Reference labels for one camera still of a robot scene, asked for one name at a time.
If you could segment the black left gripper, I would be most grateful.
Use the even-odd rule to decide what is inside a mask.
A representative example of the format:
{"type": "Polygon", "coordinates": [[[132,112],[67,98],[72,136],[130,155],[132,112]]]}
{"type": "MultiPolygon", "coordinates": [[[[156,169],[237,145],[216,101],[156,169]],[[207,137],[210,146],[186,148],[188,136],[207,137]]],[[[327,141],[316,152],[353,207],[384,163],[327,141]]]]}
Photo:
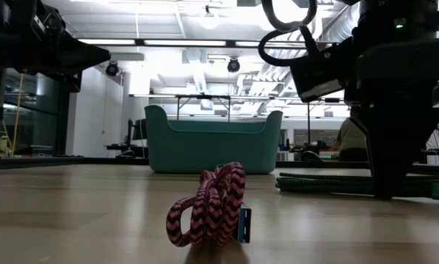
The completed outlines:
{"type": "Polygon", "coordinates": [[[110,60],[110,52],[65,37],[59,10],[42,0],[0,0],[0,67],[73,75],[110,60]]]}

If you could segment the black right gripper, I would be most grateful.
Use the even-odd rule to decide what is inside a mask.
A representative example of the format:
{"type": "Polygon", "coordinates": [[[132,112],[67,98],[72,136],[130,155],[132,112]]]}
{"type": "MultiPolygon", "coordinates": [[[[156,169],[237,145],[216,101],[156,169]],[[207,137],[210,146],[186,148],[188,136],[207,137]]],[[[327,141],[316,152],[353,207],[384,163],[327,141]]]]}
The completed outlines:
{"type": "Polygon", "coordinates": [[[431,31],[354,31],[344,47],[344,101],[353,106],[351,121],[366,136],[374,196],[391,199],[413,162],[424,164],[422,150],[439,124],[439,107],[362,105],[426,99],[439,82],[439,37],[431,31]]]}

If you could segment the person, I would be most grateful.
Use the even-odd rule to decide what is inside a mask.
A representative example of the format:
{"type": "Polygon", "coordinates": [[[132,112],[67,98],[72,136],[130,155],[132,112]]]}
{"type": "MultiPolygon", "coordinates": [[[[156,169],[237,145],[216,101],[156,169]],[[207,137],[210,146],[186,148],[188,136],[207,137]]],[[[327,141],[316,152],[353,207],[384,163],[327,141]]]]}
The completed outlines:
{"type": "Polygon", "coordinates": [[[350,118],[342,122],[335,145],[338,148],[340,161],[364,162],[368,160],[366,137],[350,118]]]}

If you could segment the black computer monitor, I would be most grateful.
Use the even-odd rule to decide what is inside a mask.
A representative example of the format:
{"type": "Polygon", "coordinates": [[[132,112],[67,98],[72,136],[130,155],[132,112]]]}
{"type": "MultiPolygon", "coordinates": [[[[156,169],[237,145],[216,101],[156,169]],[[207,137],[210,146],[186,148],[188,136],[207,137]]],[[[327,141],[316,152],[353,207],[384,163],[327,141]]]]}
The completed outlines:
{"type": "Polygon", "coordinates": [[[128,131],[125,140],[128,146],[132,145],[132,140],[144,140],[147,137],[146,119],[128,120],[128,131]]]}

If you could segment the teal plastic bin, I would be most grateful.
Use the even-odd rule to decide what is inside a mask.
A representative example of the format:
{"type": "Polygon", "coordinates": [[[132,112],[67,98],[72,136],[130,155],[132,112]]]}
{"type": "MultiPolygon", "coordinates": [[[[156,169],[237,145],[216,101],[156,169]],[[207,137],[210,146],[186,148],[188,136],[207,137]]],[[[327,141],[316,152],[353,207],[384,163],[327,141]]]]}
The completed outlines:
{"type": "Polygon", "coordinates": [[[282,116],[274,111],[263,122],[170,120],[162,107],[146,106],[149,165],[156,173],[198,174],[239,162],[247,174],[269,174],[282,116]]]}

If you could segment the black metal frame stand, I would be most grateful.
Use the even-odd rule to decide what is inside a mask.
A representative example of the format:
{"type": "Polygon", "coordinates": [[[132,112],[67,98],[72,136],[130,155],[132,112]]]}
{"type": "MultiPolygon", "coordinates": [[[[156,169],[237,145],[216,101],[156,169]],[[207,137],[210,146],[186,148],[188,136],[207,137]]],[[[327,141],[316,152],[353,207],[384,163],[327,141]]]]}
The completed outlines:
{"type": "Polygon", "coordinates": [[[348,116],[349,107],[342,98],[320,98],[307,103],[307,143],[334,151],[341,125],[348,116]]]}
{"type": "Polygon", "coordinates": [[[176,119],[179,120],[180,117],[180,109],[191,99],[197,100],[214,100],[217,99],[227,110],[228,115],[221,115],[221,117],[227,117],[228,122],[231,121],[231,99],[230,95],[206,95],[206,94],[198,94],[198,95],[175,95],[177,99],[177,109],[176,109],[176,119]],[[186,101],[181,104],[181,99],[186,98],[186,101]]]}

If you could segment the black table edge rail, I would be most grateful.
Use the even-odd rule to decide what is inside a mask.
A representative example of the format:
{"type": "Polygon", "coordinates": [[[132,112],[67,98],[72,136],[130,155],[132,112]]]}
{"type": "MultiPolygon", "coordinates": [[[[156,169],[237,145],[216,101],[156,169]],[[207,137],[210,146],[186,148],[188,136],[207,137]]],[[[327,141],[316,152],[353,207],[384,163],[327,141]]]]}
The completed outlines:
{"type": "MultiPolygon", "coordinates": [[[[6,158],[0,160],[0,169],[20,169],[39,166],[63,166],[75,164],[110,164],[110,165],[139,165],[148,166],[149,160],[144,158],[6,158]]],[[[340,161],[277,161],[276,168],[300,169],[368,169],[368,162],[340,162],[340,161]]],[[[413,174],[439,175],[439,166],[414,164],[408,171],[413,174]]]]}

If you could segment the silver ceiling air duct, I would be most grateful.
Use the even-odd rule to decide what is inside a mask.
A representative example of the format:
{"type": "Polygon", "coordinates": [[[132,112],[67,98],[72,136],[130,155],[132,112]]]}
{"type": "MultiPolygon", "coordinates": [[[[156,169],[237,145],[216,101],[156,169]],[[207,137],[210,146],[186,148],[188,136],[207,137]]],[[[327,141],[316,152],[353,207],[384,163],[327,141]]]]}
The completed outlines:
{"type": "Polygon", "coordinates": [[[324,42],[341,42],[350,37],[352,30],[357,26],[360,17],[360,4],[345,6],[323,28],[319,39],[324,42]]]}

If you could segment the overhead light bar frame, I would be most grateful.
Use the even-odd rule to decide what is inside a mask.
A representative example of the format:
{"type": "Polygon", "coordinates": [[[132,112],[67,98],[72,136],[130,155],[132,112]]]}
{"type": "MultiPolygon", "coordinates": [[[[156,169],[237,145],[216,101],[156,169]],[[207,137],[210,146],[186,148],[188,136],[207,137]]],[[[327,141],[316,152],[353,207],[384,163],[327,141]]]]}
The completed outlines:
{"type": "MultiPolygon", "coordinates": [[[[152,48],[258,48],[258,40],[193,40],[193,39],[109,39],[79,38],[79,41],[97,46],[152,47],[152,48]]],[[[318,48],[327,48],[336,43],[316,42],[318,48]]],[[[265,49],[306,49],[303,41],[269,41],[265,49]]]]}

